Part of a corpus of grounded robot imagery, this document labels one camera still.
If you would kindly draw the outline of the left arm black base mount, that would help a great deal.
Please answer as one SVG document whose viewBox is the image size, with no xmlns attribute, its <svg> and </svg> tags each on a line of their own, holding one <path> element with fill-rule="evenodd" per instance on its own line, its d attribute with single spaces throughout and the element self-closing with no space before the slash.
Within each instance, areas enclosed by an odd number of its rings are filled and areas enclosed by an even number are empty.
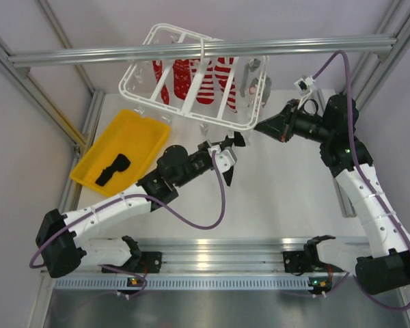
<svg viewBox="0 0 410 328">
<path fill-rule="evenodd" d="M 159 251 L 144 251 L 140 258 L 132 256 L 121 266 L 108 264 L 108 267 L 129 273 L 159 273 L 162 265 L 162 256 L 163 254 Z"/>
</svg>

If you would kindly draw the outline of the white plastic clip hanger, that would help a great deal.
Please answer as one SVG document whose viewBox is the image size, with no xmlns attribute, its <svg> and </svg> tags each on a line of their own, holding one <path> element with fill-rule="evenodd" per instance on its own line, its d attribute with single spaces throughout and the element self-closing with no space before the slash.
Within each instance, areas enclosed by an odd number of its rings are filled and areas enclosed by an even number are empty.
<svg viewBox="0 0 410 328">
<path fill-rule="evenodd" d="M 174 95 L 173 65 L 176 59 L 161 59 L 171 70 L 166 80 L 169 91 L 169 104 L 165 105 L 157 97 L 152 99 L 156 88 L 156 79 L 152 61 L 133 62 L 118 84 L 118 91 L 125 99 L 135 104 L 138 111 L 147 109 L 160 111 L 169 117 L 180 116 L 192 119 L 204 126 L 215 125 L 232 131 L 247 132 L 254 128 L 260 116 L 262 92 L 269 57 L 259 56 L 260 67 L 249 74 L 245 97 L 240 95 L 243 69 L 250 57 L 204 57 L 188 59 L 190 61 L 191 86 L 184 100 Z M 213 81 L 215 99 L 210 105 L 202 105 L 196 100 L 208 63 L 213 63 Z M 256 93 L 249 94 L 251 81 L 257 78 Z"/>
</svg>

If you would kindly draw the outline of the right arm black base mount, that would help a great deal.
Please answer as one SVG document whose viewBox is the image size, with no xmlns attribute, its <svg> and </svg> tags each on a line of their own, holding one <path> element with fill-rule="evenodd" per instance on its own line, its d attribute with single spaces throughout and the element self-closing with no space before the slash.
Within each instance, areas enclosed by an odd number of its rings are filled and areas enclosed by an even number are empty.
<svg viewBox="0 0 410 328">
<path fill-rule="evenodd" d="M 325 265 L 315 264 L 304 251 L 284 251 L 282 253 L 284 270 L 293 275 L 303 275 L 304 273 L 325 272 Z"/>
</svg>

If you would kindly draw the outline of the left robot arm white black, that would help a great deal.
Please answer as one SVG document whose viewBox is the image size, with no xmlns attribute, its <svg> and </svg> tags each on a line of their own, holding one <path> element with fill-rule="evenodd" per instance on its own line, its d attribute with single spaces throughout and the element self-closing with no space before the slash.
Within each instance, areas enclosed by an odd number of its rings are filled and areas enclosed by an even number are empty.
<svg viewBox="0 0 410 328">
<path fill-rule="evenodd" d="M 61 213 L 45 214 L 35 242 L 38 247 L 29 262 L 32 269 L 45 268 L 52 278 L 71 274 L 78 268 L 98 266 L 115 272 L 131 272 L 141 262 L 142 252 L 129 236 L 101 238 L 100 234 L 127 219 L 164 208 L 183 223 L 198 230 L 216 228 L 225 215 L 225 188 L 230 186 L 237 159 L 235 147 L 246 145 L 235 132 L 223 141 L 205 141 L 189 154 L 181 145 L 168 147 L 156 162 L 156 168 L 122 192 L 97 204 Z M 177 189 L 209 170 L 217 175 L 221 194 L 221 212 L 210 225 L 193 223 L 169 207 L 178 197 Z"/>
</svg>

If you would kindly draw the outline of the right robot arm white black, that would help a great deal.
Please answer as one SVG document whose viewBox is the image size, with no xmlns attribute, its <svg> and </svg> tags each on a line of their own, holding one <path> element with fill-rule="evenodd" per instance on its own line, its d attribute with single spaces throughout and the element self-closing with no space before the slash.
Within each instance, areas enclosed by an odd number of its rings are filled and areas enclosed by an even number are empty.
<svg viewBox="0 0 410 328">
<path fill-rule="evenodd" d="M 355 101 L 336 94 L 322 115 L 310 114 L 295 99 L 280 113 L 257 123 L 255 130 L 286 143 L 293 136 L 315 141 L 320 157 L 343 189 L 368 238 L 359 251 L 333 236 L 317 236 L 304 246 L 305 263 L 313 271 L 330 264 L 354 275 L 369 295 L 410 285 L 410 234 L 396 218 L 377 178 L 372 157 L 354 135 Z"/>
</svg>

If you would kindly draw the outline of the black sock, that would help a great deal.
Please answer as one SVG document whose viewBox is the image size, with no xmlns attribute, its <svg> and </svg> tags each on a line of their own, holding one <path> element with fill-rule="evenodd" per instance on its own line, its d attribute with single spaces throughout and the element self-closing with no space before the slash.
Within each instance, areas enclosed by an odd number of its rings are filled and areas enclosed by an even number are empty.
<svg viewBox="0 0 410 328">
<path fill-rule="evenodd" d="M 96 185 L 101 187 L 105 186 L 113 178 L 115 173 L 126 171 L 130 164 L 131 161 L 126 155 L 118 154 L 112 164 L 102 170 L 102 173 L 95 181 Z"/>
<path fill-rule="evenodd" d="M 245 147 L 247 145 L 243 135 L 238 131 L 234 132 L 233 144 L 236 147 Z"/>
</svg>

